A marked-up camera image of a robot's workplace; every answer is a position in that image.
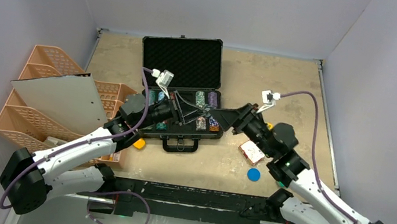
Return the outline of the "purple chip stack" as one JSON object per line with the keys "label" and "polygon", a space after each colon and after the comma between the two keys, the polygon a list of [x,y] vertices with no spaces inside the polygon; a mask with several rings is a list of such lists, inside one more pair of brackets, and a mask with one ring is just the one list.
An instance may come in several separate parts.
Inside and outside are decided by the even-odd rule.
{"label": "purple chip stack", "polygon": [[208,93],[208,104],[213,108],[218,107],[218,94],[215,91]]}

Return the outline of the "red playing card deck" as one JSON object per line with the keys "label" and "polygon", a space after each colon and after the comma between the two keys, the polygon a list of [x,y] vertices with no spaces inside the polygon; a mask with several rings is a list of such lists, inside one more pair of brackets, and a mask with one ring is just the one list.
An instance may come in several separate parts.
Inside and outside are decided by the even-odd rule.
{"label": "red playing card deck", "polygon": [[265,158],[265,154],[250,140],[242,143],[239,150],[251,165],[257,165]]}

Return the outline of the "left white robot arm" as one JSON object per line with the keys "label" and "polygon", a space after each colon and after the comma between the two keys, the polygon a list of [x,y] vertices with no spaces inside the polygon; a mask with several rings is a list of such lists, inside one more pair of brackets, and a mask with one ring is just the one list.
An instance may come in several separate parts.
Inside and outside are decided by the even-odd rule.
{"label": "left white robot arm", "polygon": [[140,129],[163,121],[184,124],[206,116],[207,105],[196,105],[180,95],[166,96],[149,103],[149,93],[127,96],[114,118],[91,133],[62,146],[35,151],[27,148],[13,152],[2,174],[4,190],[0,208],[12,208],[18,215],[27,214],[46,200],[80,192],[95,192],[108,197],[114,191],[113,173],[106,165],[83,170],[76,167],[96,157],[109,155],[130,147],[140,139]]}

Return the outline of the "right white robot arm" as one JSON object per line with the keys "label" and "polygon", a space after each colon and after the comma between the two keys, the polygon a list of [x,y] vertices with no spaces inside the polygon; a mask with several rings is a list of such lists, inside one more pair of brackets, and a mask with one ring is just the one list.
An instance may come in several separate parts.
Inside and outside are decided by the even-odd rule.
{"label": "right white robot arm", "polygon": [[348,206],[326,187],[313,168],[295,151],[298,139],[290,124],[278,123],[269,129],[252,104],[239,109],[212,109],[211,116],[224,131],[245,134],[268,157],[271,176],[286,187],[266,203],[268,218],[294,224],[384,224],[372,222]]}

